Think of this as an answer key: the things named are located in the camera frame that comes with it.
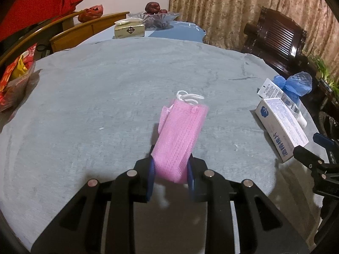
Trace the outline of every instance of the blue flower logo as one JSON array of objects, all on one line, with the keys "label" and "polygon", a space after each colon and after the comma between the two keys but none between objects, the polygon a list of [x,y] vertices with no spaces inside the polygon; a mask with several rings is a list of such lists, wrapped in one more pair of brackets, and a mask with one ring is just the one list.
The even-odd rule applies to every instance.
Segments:
[{"label": "blue flower logo", "polygon": [[267,117],[268,116],[268,110],[267,108],[265,108],[264,106],[261,107],[260,113],[263,117]]}]

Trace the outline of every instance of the fruit bowl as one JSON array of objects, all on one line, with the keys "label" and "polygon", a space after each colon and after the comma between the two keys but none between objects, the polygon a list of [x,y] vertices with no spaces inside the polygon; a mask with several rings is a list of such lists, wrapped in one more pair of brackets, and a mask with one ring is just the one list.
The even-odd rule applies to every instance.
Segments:
[{"label": "fruit bowl", "polygon": [[143,19],[146,29],[166,29],[170,26],[170,22],[177,18],[180,13],[168,12],[168,13],[157,13],[149,15],[144,12],[130,13],[130,18]]}]

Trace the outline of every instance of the brown patterned curtain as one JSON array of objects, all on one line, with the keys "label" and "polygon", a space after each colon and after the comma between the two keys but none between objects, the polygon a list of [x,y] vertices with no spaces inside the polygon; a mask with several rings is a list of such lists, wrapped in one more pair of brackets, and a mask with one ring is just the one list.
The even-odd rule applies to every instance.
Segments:
[{"label": "brown patterned curtain", "polygon": [[256,24],[261,7],[278,10],[307,31],[306,55],[320,55],[339,79],[339,23],[325,0],[170,0],[170,11],[207,31],[205,43],[240,51],[246,23]]}]

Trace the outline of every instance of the red fruit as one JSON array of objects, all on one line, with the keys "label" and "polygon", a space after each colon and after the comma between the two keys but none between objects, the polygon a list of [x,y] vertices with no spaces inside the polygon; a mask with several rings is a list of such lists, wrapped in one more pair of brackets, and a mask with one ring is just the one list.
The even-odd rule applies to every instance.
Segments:
[{"label": "red fruit", "polygon": [[160,5],[157,2],[149,2],[145,7],[145,11],[147,13],[156,14],[159,12],[159,10],[160,10]]}]

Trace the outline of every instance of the metal screw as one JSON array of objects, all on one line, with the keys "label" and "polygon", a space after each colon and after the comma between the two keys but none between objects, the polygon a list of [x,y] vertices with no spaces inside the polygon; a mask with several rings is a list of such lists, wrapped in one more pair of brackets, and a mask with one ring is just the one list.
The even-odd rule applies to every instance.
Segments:
[{"label": "metal screw", "polygon": [[89,181],[87,181],[87,185],[89,187],[95,187],[95,186],[97,186],[97,184],[98,184],[98,181],[95,178],[90,179]]},{"label": "metal screw", "polygon": [[127,171],[127,176],[129,176],[129,177],[135,177],[137,174],[138,174],[138,172],[134,169]]},{"label": "metal screw", "polygon": [[205,175],[206,177],[213,177],[213,176],[214,176],[214,171],[212,171],[212,170],[206,170],[206,171],[204,172],[204,175]]},{"label": "metal screw", "polygon": [[253,181],[251,181],[250,179],[244,180],[243,183],[246,187],[252,187],[254,184]]}]

